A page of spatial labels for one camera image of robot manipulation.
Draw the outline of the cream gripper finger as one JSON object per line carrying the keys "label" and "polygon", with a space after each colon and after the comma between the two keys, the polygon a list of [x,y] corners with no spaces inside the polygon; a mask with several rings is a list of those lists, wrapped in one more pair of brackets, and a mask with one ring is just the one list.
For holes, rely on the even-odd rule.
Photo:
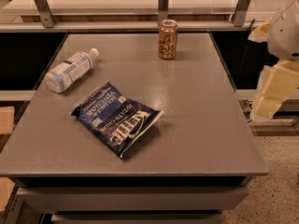
{"label": "cream gripper finger", "polygon": [[259,27],[249,34],[249,41],[262,43],[267,41],[270,19],[264,21]]}
{"label": "cream gripper finger", "polygon": [[299,62],[279,60],[265,65],[252,103],[254,115],[273,118],[282,104],[299,88]]}

